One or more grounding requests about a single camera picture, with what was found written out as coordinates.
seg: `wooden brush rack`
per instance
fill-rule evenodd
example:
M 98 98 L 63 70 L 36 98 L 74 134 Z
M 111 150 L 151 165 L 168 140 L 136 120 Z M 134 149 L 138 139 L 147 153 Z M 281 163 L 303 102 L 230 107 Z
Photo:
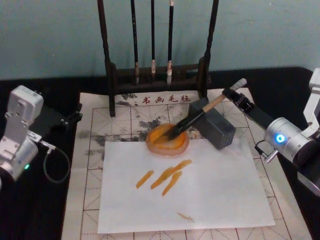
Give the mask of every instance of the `wooden brush rack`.
M 189 65 L 173 65 L 171 84 L 167 84 L 167 66 L 156 67 L 155 74 L 152 74 L 151 67 L 143 67 L 138 69 L 139 83 L 136 83 L 137 69 L 117 69 L 116 65 L 110 60 L 108 34 L 105 17 L 105 9 L 103 0 L 97 0 L 98 13 L 100 21 L 100 30 L 104 51 L 104 65 L 106 71 L 106 80 L 108 84 L 109 111 L 110 116 L 114 117 L 115 112 L 115 95 L 121 93 L 144 93 L 161 92 L 161 91 L 186 91 L 197 90 L 200 98 L 207 97 L 207 85 L 209 78 L 209 64 L 211 59 L 211 45 L 216 25 L 219 0 L 214 0 L 212 4 L 209 34 L 206 43 L 204 56 L 199 59 L 196 64 Z M 133 26 L 135 26 L 134 1 L 131 0 L 131 11 Z M 134 44 L 137 44 L 135 37 L 135 28 L 133 28 Z M 196 77 L 188 77 L 188 71 L 197 70 Z

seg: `wooden brush handle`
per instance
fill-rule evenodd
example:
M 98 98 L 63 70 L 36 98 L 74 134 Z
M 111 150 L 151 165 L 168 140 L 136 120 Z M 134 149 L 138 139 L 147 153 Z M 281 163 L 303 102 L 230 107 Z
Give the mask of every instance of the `wooden brush handle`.
M 231 90 L 238 90 L 239 88 L 242 88 L 244 85 L 247 84 L 247 80 L 244 78 L 241 78 L 239 81 L 237 81 L 234 85 L 232 85 L 230 87 Z M 202 110 L 207 113 L 208 111 L 210 111 L 212 108 L 214 108 L 216 105 L 218 105 L 219 103 L 221 103 L 224 99 L 226 98 L 225 95 L 221 94 L 219 95 L 216 99 L 214 99 L 213 101 L 209 102 L 207 105 L 205 105 Z
M 215 100 L 209 102 L 207 105 L 205 105 L 202 110 L 207 113 L 208 111 L 210 111 L 212 108 L 215 107 L 215 105 L 218 105 L 219 103 L 221 103 L 224 99 L 226 98 L 225 95 L 221 94 L 219 95 Z

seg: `calligraphy practice mat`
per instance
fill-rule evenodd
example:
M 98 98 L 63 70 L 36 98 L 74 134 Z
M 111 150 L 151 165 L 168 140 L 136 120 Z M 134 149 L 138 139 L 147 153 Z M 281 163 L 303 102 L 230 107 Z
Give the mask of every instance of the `calligraphy practice mat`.
M 222 89 L 208 90 L 209 100 L 212 101 L 221 92 Z M 237 92 L 243 93 L 252 101 L 247 88 L 241 88 Z M 63 240 L 311 240 L 279 160 L 275 158 L 270 164 L 265 164 L 254 149 L 255 143 L 264 138 L 264 130 L 246 118 L 227 99 L 215 109 L 236 127 L 235 137 L 248 142 L 275 225 L 98 233 L 105 142 L 143 142 L 150 129 L 159 124 L 175 124 L 186 117 L 189 103 L 198 99 L 197 91 L 117 95 L 115 117 L 110 117 L 108 96 L 81 93 L 83 117 L 77 124 L 74 142 Z M 193 127 L 187 133 L 191 139 L 203 138 Z M 263 143 L 261 147 L 267 153 L 272 151 L 272 148 Z

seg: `calligraphy brush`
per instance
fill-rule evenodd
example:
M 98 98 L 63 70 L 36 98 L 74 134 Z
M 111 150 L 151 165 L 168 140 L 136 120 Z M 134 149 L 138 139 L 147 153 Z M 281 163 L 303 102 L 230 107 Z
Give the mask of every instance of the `calligraphy brush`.
M 230 89 L 236 91 L 239 88 L 242 88 L 246 84 L 247 84 L 247 80 L 242 78 L 239 81 L 237 81 L 233 86 L 231 86 Z M 203 108 L 201 108 L 200 110 L 196 111 L 195 113 L 187 116 L 186 118 L 182 119 L 175 126 L 171 127 L 164 134 L 159 136 L 154 141 L 154 144 L 163 144 L 165 142 L 168 142 L 168 141 L 171 141 L 171 140 L 177 138 L 180 134 L 182 134 L 184 131 L 186 131 L 188 128 L 190 128 L 193 124 L 195 124 L 196 121 L 198 121 L 201 116 L 203 116 L 205 113 L 210 111 L 217 104 L 221 103 L 225 98 L 226 98 L 225 95 L 223 95 L 223 94 L 219 95 L 216 99 L 209 102 Z
M 133 44 L 134 44 L 135 84 L 138 85 L 139 84 L 139 63 L 138 63 L 138 40 L 137 40 L 135 0 L 131 0 L 131 15 L 132 15 L 132 30 L 133 30 Z
M 169 7 L 169 39 L 168 39 L 168 66 L 166 70 L 167 78 L 166 83 L 168 85 L 171 84 L 172 80 L 172 30 L 174 23 L 174 0 L 170 0 Z
M 151 0 L 151 44 L 152 44 L 152 78 L 156 74 L 156 58 L 155 58 L 155 0 Z

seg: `paper sheet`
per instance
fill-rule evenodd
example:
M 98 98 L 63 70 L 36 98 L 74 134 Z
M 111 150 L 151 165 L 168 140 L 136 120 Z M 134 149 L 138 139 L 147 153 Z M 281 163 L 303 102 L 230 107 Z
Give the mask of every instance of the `paper sheet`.
M 192 163 L 165 196 L 162 191 L 171 178 L 151 190 L 165 169 L 188 159 Z M 137 189 L 136 183 L 149 170 L 154 174 Z M 99 234 L 274 224 L 244 139 L 234 139 L 220 151 L 206 139 L 191 140 L 178 157 L 155 155 L 145 142 L 105 143 Z

